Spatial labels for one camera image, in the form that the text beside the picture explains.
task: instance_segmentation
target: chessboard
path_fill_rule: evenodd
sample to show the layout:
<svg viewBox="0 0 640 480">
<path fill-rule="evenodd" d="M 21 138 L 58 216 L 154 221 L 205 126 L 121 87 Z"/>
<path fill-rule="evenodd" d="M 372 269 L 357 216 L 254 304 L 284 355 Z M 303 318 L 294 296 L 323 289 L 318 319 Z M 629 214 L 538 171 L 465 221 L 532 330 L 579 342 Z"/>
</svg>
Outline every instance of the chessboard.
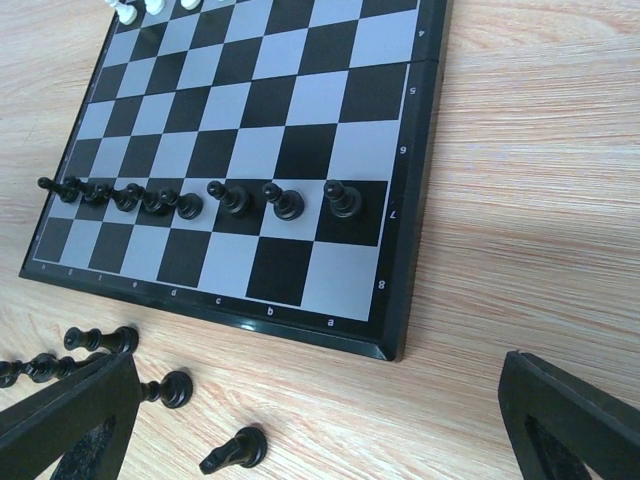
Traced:
<svg viewBox="0 0 640 480">
<path fill-rule="evenodd" d="M 20 276 L 399 360 L 447 1 L 129 3 Z"/>
</svg>

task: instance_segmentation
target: gray chess square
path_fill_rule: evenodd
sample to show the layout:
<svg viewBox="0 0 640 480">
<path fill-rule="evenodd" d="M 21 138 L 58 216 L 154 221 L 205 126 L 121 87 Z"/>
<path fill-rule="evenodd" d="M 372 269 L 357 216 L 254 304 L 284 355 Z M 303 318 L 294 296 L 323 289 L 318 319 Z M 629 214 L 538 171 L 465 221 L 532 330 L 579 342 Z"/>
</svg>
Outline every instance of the gray chess square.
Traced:
<svg viewBox="0 0 640 480">
<path fill-rule="evenodd" d="M 49 209 L 49 217 L 50 218 L 68 218 L 73 220 L 76 218 L 76 213 L 78 213 L 78 207 L 80 206 L 80 196 L 73 203 L 64 203 L 60 200 L 58 195 L 53 196 L 53 201 L 51 202 L 51 208 Z"/>
<path fill-rule="evenodd" d="M 147 95 L 142 99 L 133 135 L 151 135 L 164 132 L 175 93 Z"/>
<path fill-rule="evenodd" d="M 187 193 L 195 193 L 202 199 L 202 212 L 193 220 L 185 220 L 180 215 L 175 214 L 173 216 L 173 223 L 171 228 L 181 228 L 183 230 L 200 230 L 203 232 L 213 231 L 213 224 L 216 221 L 216 215 L 218 214 L 218 205 L 220 201 L 213 198 L 211 195 L 207 195 L 207 184 L 211 180 L 218 180 L 224 183 L 223 178 L 185 178 L 182 184 L 181 195 Z"/>
<path fill-rule="evenodd" d="M 377 247 L 315 242 L 302 309 L 368 321 L 378 252 Z"/>
<path fill-rule="evenodd" d="M 155 63 L 155 57 L 130 62 L 122 77 L 118 98 L 144 95 Z"/>
<path fill-rule="evenodd" d="M 211 85 L 221 53 L 222 45 L 189 50 L 178 81 L 178 89 Z"/>
<path fill-rule="evenodd" d="M 236 0 L 204 0 L 204 2 L 202 2 L 202 8 L 200 9 L 200 11 L 208 12 L 209 10 L 224 8 L 235 4 Z"/>
<path fill-rule="evenodd" d="M 102 66 L 110 67 L 112 65 L 127 63 L 133 53 L 133 47 L 136 46 L 139 31 L 140 30 L 135 29 L 129 32 L 115 34 L 111 39 L 111 44 L 109 45 Z"/>
<path fill-rule="evenodd" d="M 73 268 L 87 268 L 101 225 L 102 222 L 75 220 L 64 245 L 60 264 Z"/>
<path fill-rule="evenodd" d="M 122 167 L 129 137 L 109 137 L 100 141 L 96 159 L 91 167 L 91 177 L 117 177 Z"/>
<path fill-rule="evenodd" d="M 213 232 L 198 290 L 245 298 L 259 237 Z"/>
<path fill-rule="evenodd" d="M 264 35 L 273 0 L 252 0 L 233 8 L 225 43 Z"/>
<path fill-rule="evenodd" d="M 296 75 L 307 39 L 307 29 L 267 35 L 262 39 L 253 78 Z"/>
<path fill-rule="evenodd" d="M 273 178 L 284 127 L 238 130 L 227 178 Z"/>
<path fill-rule="evenodd" d="M 304 201 L 304 211 L 295 220 L 283 222 L 273 212 L 273 206 L 267 205 L 260 230 L 261 237 L 288 238 L 291 240 L 313 241 L 316 237 L 322 199 L 324 198 L 324 180 L 275 180 L 282 190 L 295 190 Z"/>
<path fill-rule="evenodd" d="M 162 37 L 158 55 L 168 55 L 189 50 L 193 33 L 196 31 L 198 17 L 198 15 L 187 15 L 186 17 L 171 20 L 167 24 L 167 30 Z"/>
<path fill-rule="evenodd" d="M 117 178 L 113 185 L 113 188 L 116 190 L 121 190 L 130 183 L 137 183 L 141 187 L 146 187 L 147 180 L 147 178 Z M 107 210 L 104 213 L 103 221 L 134 225 L 136 223 L 136 219 L 138 218 L 138 210 L 139 208 L 134 208 L 130 212 L 123 212 L 121 210 L 118 210 L 114 201 L 110 201 L 107 205 Z"/>
<path fill-rule="evenodd" d="M 399 120 L 338 124 L 328 178 L 389 181 L 399 132 Z"/>
<path fill-rule="evenodd" d="M 151 177 L 184 178 L 198 132 L 166 133 L 160 139 Z"/>
<path fill-rule="evenodd" d="M 78 140 L 102 138 L 104 136 L 114 103 L 109 101 L 87 105 L 87 110 L 78 131 Z"/>
<path fill-rule="evenodd" d="M 120 276 L 155 282 L 170 228 L 134 225 Z"/>
<path fill-rule="evenodd" d="M 287 125 L 338 123 L 349 72 L 296 78 Z"/>
<path fill-rule="evenodd" d="M 176 2 L 179 1 L 180 0 L 165 0 L 164 8 L 158 15 L 149 15 L 148 13 L 145 13 L 144 19 L 142 20 L 142 27 L 148 27 L 149 25 L 157 25 L 158 23 L 168 22 L 171 19 L 173 7 L 175 6 Z"/>
<path fill-rule="evenodd" d="M 416 36 L 418 11 L 363 18 L 351 54 L 354 67 L 408 62 Z"/>
<path fill-rule="evenodd" d="M 315 0 L 310 26 L 357 20 L 361 10 L 362 0 Z"/>
<path fill-rule="evenodd" d="M 240 128 L 247 104 L 250 83 L 213 87 L 209 91 L 200 130 L 229 130 Z"/>
</svg>

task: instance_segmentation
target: white pawn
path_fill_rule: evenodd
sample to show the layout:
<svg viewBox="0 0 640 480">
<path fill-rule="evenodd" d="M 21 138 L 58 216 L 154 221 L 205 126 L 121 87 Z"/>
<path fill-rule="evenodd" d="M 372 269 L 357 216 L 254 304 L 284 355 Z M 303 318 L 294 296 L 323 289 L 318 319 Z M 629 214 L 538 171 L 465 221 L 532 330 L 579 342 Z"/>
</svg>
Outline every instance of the white pawn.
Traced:
<svg viewBox="0 0 640 480">
<path fill-rule="evenodd" d="M 104 0 L 107 2 L 107 5 L 116 9 L 116 13 L 118 14 L 118 20 L 123 25 L 131 25 L 135 22 L 138 11 L 136 7 L 133 5 L 125 5 L 124 3 L 120 3 L 120 0 Z"/>
<path fill-rule="evenodd" d="M 201 1 L 202 0 L 180 0 L 180 5 L 182 5 L 182 7 L 186 8 L 187 10 L 193 10 L 198 5 L 200 5 Z"/>
<path fill-rule="evenodd" d="M 157 15 L 164 8 L 164 0 L 144 0 L 144 5 L 147 8 L 147 13 Z"/>
</svg>

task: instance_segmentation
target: wood grain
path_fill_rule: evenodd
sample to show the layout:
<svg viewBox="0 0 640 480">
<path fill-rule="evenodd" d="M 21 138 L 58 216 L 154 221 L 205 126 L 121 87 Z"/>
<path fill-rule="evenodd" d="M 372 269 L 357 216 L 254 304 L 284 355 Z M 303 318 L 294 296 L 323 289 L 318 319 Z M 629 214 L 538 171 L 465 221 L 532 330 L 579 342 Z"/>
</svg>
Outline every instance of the wood grain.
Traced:
<svg viewBox="0 0 640 480">
<path fill-rule="evenodd" d="M 141 331 L 143 404 L 122 479 L 201 478 L 262 424 L 270 453 L 218 478 L 520 478 L 496 389 L 523 349 L 640 406 L 640 10 L 635 0 L 457 0 L 406 357 L 398 364 L 21 280 L 18 270 L 111 12 L 0 12 L 0 357 L 63 353 L 72 325 Z M 0 408 L 37 390 L 0 391 Z"/>
</svg>

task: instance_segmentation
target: wooden table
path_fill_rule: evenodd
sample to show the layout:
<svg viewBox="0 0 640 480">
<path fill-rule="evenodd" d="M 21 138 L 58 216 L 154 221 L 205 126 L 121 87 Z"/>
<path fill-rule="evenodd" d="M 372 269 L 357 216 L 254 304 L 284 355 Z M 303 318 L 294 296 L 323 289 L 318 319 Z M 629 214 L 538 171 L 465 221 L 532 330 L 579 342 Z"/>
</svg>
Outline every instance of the wooden table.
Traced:
<svg viewBox="0 0 640 480">
<path fill-rule="evenodd" d="M 268 458 L 217 478 L 519 478 L 496 396 L 507 351 L 640 406 L 637 7 L 455 1 L 406 357 L 389 364 L 19 279 L 35 181 L 60 160 L 111 11 L 5 0 L 0 358 L 135 324 L 143 380 L 188 368 L 191 404 L 141 406 L 122 479 L 202 478 L 254 422 Z M 0 408 L 38 388 L 21 379 Z"/>
</svg>

